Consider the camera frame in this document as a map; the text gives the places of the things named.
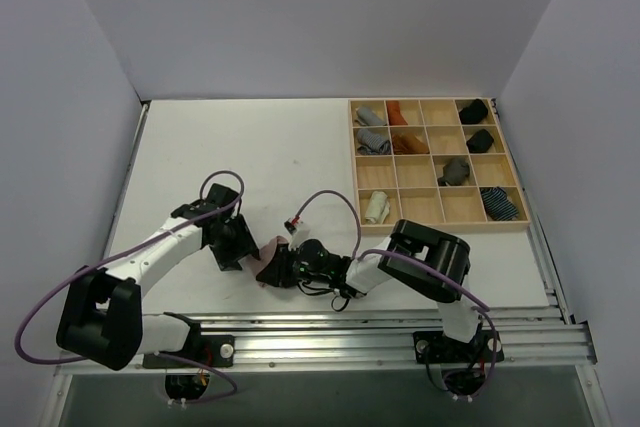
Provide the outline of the pink underwear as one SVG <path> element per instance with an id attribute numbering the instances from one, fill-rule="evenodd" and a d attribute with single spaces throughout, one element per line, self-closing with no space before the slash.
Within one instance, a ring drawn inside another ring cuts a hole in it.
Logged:
<path id="1" fill-rule="evenodd" d="M 289 248 L 289 242 L 284 237 L 277 236 L 271 239 L 267 244 L 265 244 L 259 250 L 261 251 L 265 247 L 271 248 L 272 246 L 287 246 Z M 255 260 L 249 256 L 248 260 L 246 261 L 246 264 L 256 279 L 258 268 L 261 266 L 260 260 Z"/>

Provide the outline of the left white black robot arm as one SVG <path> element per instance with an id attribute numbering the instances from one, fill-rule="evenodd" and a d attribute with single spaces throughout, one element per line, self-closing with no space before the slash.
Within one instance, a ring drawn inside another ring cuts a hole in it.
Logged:
<path id="1" fill-rule="evenodd" d="M 57 345 L 112 370 L 156 353 L 179 366 L 204 361 L 207 343 L 200 325 L 182 314 L 146 314 L 143 299 L 174 267 L 203 249 L 222 270 L 258 257 L 240 201 L 240 193 L 213 184 L 206 196 L 176 208 L 141 245 L 72 281 Z"/>

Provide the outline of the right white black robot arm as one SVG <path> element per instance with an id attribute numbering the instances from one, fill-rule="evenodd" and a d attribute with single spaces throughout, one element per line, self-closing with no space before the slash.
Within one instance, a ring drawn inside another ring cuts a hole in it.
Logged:
<path id="1" fill-rule="evenodd" d="M 464 360 L 479 349 L 480 320 L 464 286 L 470 247 L 462 239 L 400 220 L 370 253 L 341 256 L 311 238 L 301 220 L 289 220 L 285 228 L 287 238 L 278 236 L 249 257 L 259 284 L 296 287 L 308 296 L 332 294 L 348 304 L 396 280 L 436 303 L 450 356 Z"/>

